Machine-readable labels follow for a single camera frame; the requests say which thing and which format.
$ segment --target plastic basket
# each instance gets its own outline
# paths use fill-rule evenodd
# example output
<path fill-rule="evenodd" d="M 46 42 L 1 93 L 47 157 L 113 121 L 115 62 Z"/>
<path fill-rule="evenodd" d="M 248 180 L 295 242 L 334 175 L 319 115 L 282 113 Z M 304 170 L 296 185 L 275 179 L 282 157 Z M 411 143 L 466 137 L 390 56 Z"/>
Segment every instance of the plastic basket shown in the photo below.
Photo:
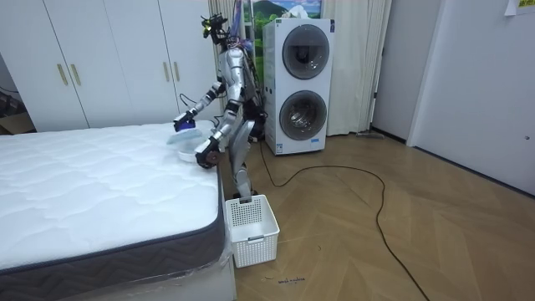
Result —
<path fill-rule="evenodd" d="M 264 195 L 226 202 L 237 268 L 275 260 L 278 224 Z"/>

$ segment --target robot leg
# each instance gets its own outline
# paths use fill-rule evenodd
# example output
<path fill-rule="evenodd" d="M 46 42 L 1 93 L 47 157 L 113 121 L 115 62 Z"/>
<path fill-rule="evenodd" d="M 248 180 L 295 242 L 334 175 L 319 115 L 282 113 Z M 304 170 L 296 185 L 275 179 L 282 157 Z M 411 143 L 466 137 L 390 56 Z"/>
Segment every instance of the robot leg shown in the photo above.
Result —
<path fill-rule="evenodd" d="M 254 120 L 245 120 L 237 129 L 229 145 L 232 177 L 240 197 L 251 196 L 251 180 L 245 166 L 245 159 L 251 149 L 249 135 L 254 128 Z"/>

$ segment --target round porthole door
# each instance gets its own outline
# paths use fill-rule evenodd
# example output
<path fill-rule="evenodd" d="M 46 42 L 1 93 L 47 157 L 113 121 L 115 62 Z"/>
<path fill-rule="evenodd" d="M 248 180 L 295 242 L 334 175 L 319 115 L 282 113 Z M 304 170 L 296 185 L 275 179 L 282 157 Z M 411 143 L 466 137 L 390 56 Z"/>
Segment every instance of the round porthole door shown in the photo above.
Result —
<path fill-rule="evenodd" d="M 296 27 L 284 40 L 283 62 L 297 79 L 320 74 L 329 60 L 329 41 L 323 30 L 313 25 Z"/>
<path fill-rule="evenodd" d="M 324 127 L 327 106 L 317 93 L 299 91 L 283 104 L 279 121 L 284 134 L 294 140 L 311 139 Z"/>

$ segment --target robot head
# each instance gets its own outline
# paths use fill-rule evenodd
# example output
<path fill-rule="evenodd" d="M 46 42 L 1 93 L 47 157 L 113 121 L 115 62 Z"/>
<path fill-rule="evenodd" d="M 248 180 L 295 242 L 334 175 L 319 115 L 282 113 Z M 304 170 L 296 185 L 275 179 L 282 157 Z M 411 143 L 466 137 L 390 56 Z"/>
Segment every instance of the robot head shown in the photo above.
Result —
<path fill-rule="evenodd" d="M 223 30 L 223 24 L 227 22 L 220 13 L 211 16 L 210 18 L 202 18 L 202 27 L 204 28 L 202 36 L 208 38 L 211 36 L 211 40 L 215 45 L 226 46 L 228 32 Z"/>

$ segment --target washing machine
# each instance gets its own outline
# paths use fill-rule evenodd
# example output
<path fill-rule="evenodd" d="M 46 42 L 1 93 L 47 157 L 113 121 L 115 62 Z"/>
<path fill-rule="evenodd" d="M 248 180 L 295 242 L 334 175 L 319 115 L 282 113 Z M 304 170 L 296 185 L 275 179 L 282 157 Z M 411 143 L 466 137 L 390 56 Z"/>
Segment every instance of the washing machine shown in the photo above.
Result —
<path fill-rule="evenodd" d="M 263 28 L 266 142 L 275 155 L 325 148 L 334 20 L 277 18 Z"/>

